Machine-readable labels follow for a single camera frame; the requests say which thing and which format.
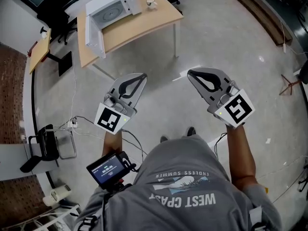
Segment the white mug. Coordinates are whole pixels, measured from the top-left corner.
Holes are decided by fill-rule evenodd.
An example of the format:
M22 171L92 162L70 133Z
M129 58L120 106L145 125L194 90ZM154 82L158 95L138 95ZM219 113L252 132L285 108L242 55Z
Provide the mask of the white mug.
M155 0L147 0L146 4L150 10L153 10L157 7L157 2L155 2Z

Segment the sneaker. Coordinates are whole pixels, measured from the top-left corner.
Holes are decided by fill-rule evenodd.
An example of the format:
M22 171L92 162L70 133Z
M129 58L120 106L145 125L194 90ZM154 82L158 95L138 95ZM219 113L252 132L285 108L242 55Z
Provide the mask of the sneaker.
M166 136L162 136L162 137L160 137L160 142L162 143L162 142L165 142L165 141L167 141L168 140L168 138L166 137Z
M194 127L189 127L188 130L187 130L187 136L192 136L196 134L196 130L194 129Z

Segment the microwave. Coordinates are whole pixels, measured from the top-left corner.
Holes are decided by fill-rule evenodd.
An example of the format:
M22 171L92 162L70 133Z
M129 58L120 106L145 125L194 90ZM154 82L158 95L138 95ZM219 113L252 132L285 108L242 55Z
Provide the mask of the microwave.
M102 29L141 12L139 0L92 0L86 4L86 45L105 58Z

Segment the gray floor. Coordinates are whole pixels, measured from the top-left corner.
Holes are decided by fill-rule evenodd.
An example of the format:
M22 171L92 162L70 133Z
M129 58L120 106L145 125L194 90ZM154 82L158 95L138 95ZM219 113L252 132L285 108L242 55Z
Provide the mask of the gray floor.
M295 80L293 71L300 67L295 55L289 48L284 54L282 48L276 47L263 27L236 0L181 0L180 9L185 17L180 28L178 59L173 58L170 27L131 42L98 62L115 77L137 72L148 74L147 86L136 106L138 113L124 128L137 136L146 152L159 143L162 134L178 138L188 126L194 126L207 142L219 137L226 130L224 124L206 112L206 102L187 78L172 80L198 65L222 69L245 89L256 108L245 130L259 183L269 188L269 197L275 201L299 176L305 163L301 155L307 154L308 119L301 89L296 86L292 96L278 95L285 86L280 74ZM56 51L58 44L52 48ZM77 81L73 116L93 121L112 82L89 69L81 69L77 34L56 55L63 56L67 51L73 51ZM38 128L49 123L58 126L71 117L74 72L71 68L58 77L57 65L50 59L38 67L35 92ZM78 123L78 133L103 138L101 129L82 118ZM124 137L135 143L129 135ZM59 160L59 170L51 175L55 181L67 183L73 190L69 198L84 207L97 186L86 166L100 157L103 141L75 133L74 140L77 158ZM124 149L133 160L141 162L138 149L126 142ZM218 145L218 154L229 171L226 141ZM126 182L133 179L133 174L128 175ZM284 230L297 222L306 206L306 193L299 193L297 188L296 183L275 202Z

